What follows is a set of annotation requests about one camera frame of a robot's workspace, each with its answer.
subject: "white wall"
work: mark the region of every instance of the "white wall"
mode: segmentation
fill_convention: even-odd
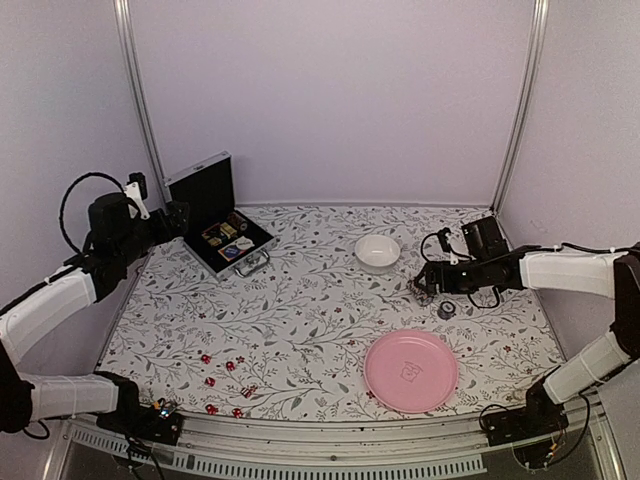
[[[129,172],[149,169],[111,2],[4,0],[0,45],[4,305],[71,256],[57,217],[62,195],[76,177],[99,170],[126,181]],[[152,186],[149,190],[155,193]],[[110,184],[90,180],[71,196],[66,218],[76,242],[88,228],[88,205],[109,191]],[[91,372],[122,294],[121,288],[61,325],[36,346],[22,369]],[[1,478],[37,478],[45,458],[38,452],[45,447],[32,442],[0,434]],[[22,463],[19,477],[14,476],[16,458]]]
[[[551,2],[531,116],[503,211],[514,243],[640,241],[640,4]],[[544,292],[569,355],[606,331],[613,303]],[[601,389],[628,478],[640,478],[640,370]]]
[[[166,173],[229,150],[242,203],[488,205],[533,4],[133,2]]]

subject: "small dark object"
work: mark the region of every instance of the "small dark object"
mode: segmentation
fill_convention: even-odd
[[[249,228],[249,222],[247,222],[242,216],[236,212],[231,212],[227,217],[227,222],[233,228],[238,230],[239,232],[244,232],[247,228]]]
[[[438,316],[442,320],[449,320],[456,315],[456,306],[448,300],[445,300],[438,307]]]

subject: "pink plate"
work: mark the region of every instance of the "pink plate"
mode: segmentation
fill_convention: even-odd
[[[398,330],[371,346],[364,361],[371,393],[387,407],[423,413],[442,405],[458,384],[458,364],[449,347],[421,330]]]

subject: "black cable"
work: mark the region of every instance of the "black cable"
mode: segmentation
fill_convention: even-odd
[[[573,250],[578,250],[579,252],[593,253],[593,254],[596,254],[596,255],[605,255],[605,254],[608,254],[608,253],[622,253],[622,252],[640,253],[640,250],[637,249],[635,246],[634,247],[616,247],[616,248],[604,249],[604,248],[582,247],[580,245],[575,245],[573,243],[568,243],[568,242],[562,242],[560,245],[563,246],[563,247],[571,248]]]
[[[451,249],[451,253],[457,255],[458,257],[465,258],[467,260],[473,260],[473,257],[471,255],[467,255],[466,253],[458,253],[453,249],[451,245],[449,245],[449,248]]]
[[[482,420],[484,418],[484,414],[487,413],[487,410],[491,408],[501,408],[505,412],[510,411],[507,407],[505,407],[504,405],[500,405],[499,403],[490,403],[489,405],[484,407],[480,412],[480,416],[478,417],[478,425],[480,425],[480,430],[482,430],[484,433],[489,433],[489,429],[484,425]]]
[[[44,435],[34,435],[26,428],[23,428],[22,431],[27,437],[33,438],[34,440],[47,440],[51,436],[51,431],[49,431],[49,427],[47,427],[47,425],[42,420],[38,420],[38,424],[43,428]]]
[[[498,287],[493,287],[492,288],[493,291],[493,296],[496,299],[496,303],[494,305],[478,305],[476,304],[476,302],[473,301],[473,297],[471,296],[470,293],[467,293],[467,298],[469,299],[469,301],[471,302],[471,305],[473,305],[474,307],[478,308],[478,309],[492,309],[492,308],[498,308],[500,306],[500,292],[498,291]]]
[[[136,472],[136,469],[133,467],[133,457],[132,457],[133,448],[132,447],[135,447],[136,450],[142,452],[139,455],[141,455],[141,456],[142,455],[147,455],[149,458],[151,458],[151,461],[156,466],[156,470],[158,471],[158,476],[160,477],[161,480],[165,480],[164,472],[162,471],[162,468],[160,467],[160,463],[158,462],[158,459],[153,454],[151,449],[149,447],[147,447],[139,438],[136,438],[136,437],[131,437],[131,436],[127,435],[127,442],[129,443],[129,448],[127,448],[127,457],[129,458],[129,462],[131,464],[130,471],[133,474],[133,476],[136,477],[137,480],[144,480],[140,476],[140,474],[138,472]]]
[[[589,399],[582,392],[580,392],[578,395],[584,400],[584,403],[587,404],[587,418],[584,421],[584,427],[582,427],[580,436],[578,436],[578,440],[576,440],[576,443],[573,445],[573,447],[571,447],[571,449],[567,453],[565,453],[562,457],[558,458],[557,460],[552,459],[549,462],[549,465],[548,465],[549,467],[553,465],[557,465],[558,463],[566,460],[567,457],[569,457],[569,455],[571,455],[573,452],[576,451],[576,449],[580,446],[580,443],[582,443],[582,440],[584,439],[585,435],[587,434],[587,430],[589,429],[589,420],[591,419],[591,403],[589,402]]]
[[[71,237],[69,237],[69,235],[67,234],[67,230],[64,228],[64,209],[65,209],[65,207],[67,205],[67,200],[69,199],[69,195],[71,195],[71,192],[76,187],[76,185],[78,185],[83,180],[86,180],[87,178],[91,178],[91,177],[98,177],[98,178],[104,178],[105,180],[109,180],[111,183],[114,183],[120,189],[120,191],[122,193],[124,193],[124,188],[122,187],[122,184],[120,182],[118,182],[111,175],[107,175],[106,173],[102,173],[102,172],[85,173],[84,175],[78,177],[69,186],[67,191],[64,193],[64,196],[62,197],[62,203],[60,204],[60,215],[58,217],[58,222],[60,223],[60,231],[62,232],[62,237],[64,238],[64,241],[67,242],[67,245],[69,245],[69,247],[71,247],[71,250],[76,252],[78,255],[81,255],[82,251],[78,247],[75,246],[75,244],[71,240]]]
[[[429,235],[427,235],[422,239],[422,243],[420,244],[420,255],[422,255],[422,258],[424,258],[424,261],[427,263],[429,263],[429,259],[424,253],[424,244],[427,243],[427,240],[429,240],[431,237],[436,237],[436,236],[438,236],[437,233],[430,233]]]

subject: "patterned table surface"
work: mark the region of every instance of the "patterned table surface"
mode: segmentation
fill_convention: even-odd
[[[474,412],[521,403],[536,376],[561,361],[530,292],[508,291],[494,310],[464,296],[421,307],[406,288],[422,267],[422,238],[488,214],[426,207],[251,207],[277,235],[271,265],[218,282],[181,240],[156,248],[107,347],[101,369],[133,379],[145,401],[165,397],[186,411],[297,421],[366,421]],[[397,239],[395,269],[358,269],[358,238]],[[439,255],[433,243],[428,251]],[[448,300],[455,316],[440,318]],[[491,302],[479,292],[476,302]],[[456,393],[438,409],[402,415],[367,391],[362,364],[381,335],[417,328],[440,336],[458,362]]]

